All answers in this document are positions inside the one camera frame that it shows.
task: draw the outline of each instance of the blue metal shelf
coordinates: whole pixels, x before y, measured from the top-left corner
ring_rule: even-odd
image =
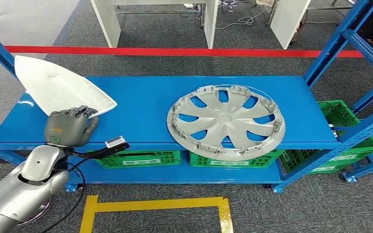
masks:
[[[371,114],[361,123],[349,127],[337,141],[310,91],[348,42],[373,65],[373,49],[356,34],[372,10],[373,0],[357,0],[304,76],[89,77],[118,102],[118,107],[100,116],[100,123],[89,143],[78,151],[101,148],[103,141],[117,135],[123,135],[133,150],[181,150],[167,131],[165,119],[170,106],[179,97],[201,86],[239,84],[268,93],[280,107],[286,121],[286,134],[278,149],[322,149],[288,174],[281,173],[277,161],[260,169],[199,168],[190,167],[187,157],[183,156],[179,166],[111,170],[87,161],[81,169],[88,182],[267,183],[274,192],[282,192],[286,185],[373,135]],[[14,58],[1,43],[0,63],[14,74]],[[355,112],[372,101],[373,89],[354,105]],[[24,94],[0,125],[0,158],[15,165],[24,161],[12,150],[42,145],[46,119],[31,97]],[[78,160],[70,157],[72,163]],[[363,174],[365,171],[359,168],[354,172]],[[68,187],[76,187],[80,182],[81,179],[72,174]]]
[[[100,116],[86,149],[102,148],[104,141],[122,135],[132,150],[184,150],[168,132],[168,110],[181,96],[198,87],[217,84],[251,86],[271,96],[286,122],[285,137],[277,149],[332,149],[340,144],[302,76],[89,79],[115,99],[118,106]],[[42,145],[47,118],[29,94],[24,94],[0,126],[0,150]]]
[[[72,163],[80,159],[71,157]],[[187,154],[182,155],[182,164],[104,169],[95,161],[80,166],[88,183],[280,183],[281,171],[275,161],[267,168],[209,168],[189,166]],[[71,173],[70,183],[82,179]]]

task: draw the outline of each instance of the wheel cover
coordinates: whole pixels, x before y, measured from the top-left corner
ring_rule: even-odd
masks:
[[[263,156],[285,134],[277,104],[266,93],[241,85],[204,86],[179,98],[168,112],[167,126],[189,151],[223,161]]]

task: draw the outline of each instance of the lower shelf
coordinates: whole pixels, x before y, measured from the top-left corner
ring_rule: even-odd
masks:
[[[70,157],[76,164],[80,158]],[[261,169],[208,168],[189,166],[188,156],[182,154],[182,163],[172,166],[104,169],[89,160],[79,166],[87,183],[281,183],[281,170],[277,161]],[[74,172],[68,183],[82,183]]]

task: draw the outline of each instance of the blue shelf surface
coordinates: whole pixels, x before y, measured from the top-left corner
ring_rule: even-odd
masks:
[[[104,147],[122,135],[132,150],[182,150],[168,132],[170,107],[199,87],[218,84],[251,86],[267,93],[279,106],[286,132],[277,149],[332,149],[333,136],[302,76],[165,76],[88,77],[118,106],[100,116],[89,143],[81,150]],[[47,116],[29,94],[23,94],[0,126],[0,150],[27,150],[44,143]]]
[[[70,157],[76,164],[81,159]],[[180,165],[129,167],[104,169],[93,160],[82,163],[79,168],[87,183],[280,183],[281,171],[278,162],[267,168],[208,168],[189,166],[188,156],[182,155]],[[75,172],[70,173],[68,183],[82,183]]]

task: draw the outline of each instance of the white floor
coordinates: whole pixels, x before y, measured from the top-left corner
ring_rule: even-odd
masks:
[[[4,45],[51,46],[79,0],[0,0],[0,41]],[[28,54],[44,58],[45,54]],[[23,86],[0,65],[0,123]]]

